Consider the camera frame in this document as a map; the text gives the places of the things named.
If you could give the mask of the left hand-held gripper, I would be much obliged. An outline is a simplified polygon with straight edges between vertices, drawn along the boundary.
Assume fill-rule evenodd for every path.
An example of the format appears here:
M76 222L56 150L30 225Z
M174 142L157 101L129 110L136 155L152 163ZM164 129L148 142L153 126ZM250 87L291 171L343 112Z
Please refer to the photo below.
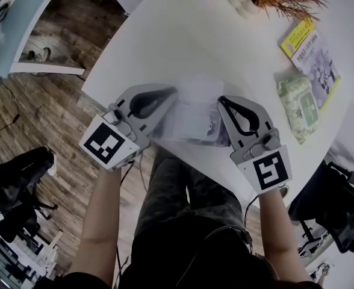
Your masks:
M147 135L161 122L176 97L177 89L167 84L128 88L104 115L94 117L79 146L107 170L127 165L149 147Z

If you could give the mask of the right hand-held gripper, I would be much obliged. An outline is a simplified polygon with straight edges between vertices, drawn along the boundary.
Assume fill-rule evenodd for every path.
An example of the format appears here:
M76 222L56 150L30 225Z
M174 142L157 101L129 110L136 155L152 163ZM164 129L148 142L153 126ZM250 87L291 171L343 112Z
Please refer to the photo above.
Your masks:
M265 108L240 96L221 96L217 101L235 150L230 158L254 191L263 194L292 180L288 149L281 145L279 131L272 128L272 120ZM248 120L247 131L240 126L236 114ZM242 140L248 137L255 139L244 146Z

